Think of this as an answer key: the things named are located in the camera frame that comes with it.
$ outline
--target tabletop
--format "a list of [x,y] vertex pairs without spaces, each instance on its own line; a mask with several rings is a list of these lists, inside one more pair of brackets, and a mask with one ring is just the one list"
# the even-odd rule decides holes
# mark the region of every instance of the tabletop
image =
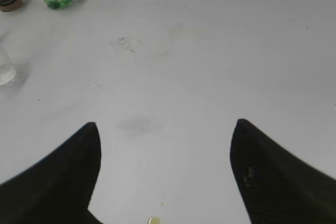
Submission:
[[238,118],[336,177],[336,0],[23,1],[0,14],[1,182],[93,121],[103,223],[250,223]]

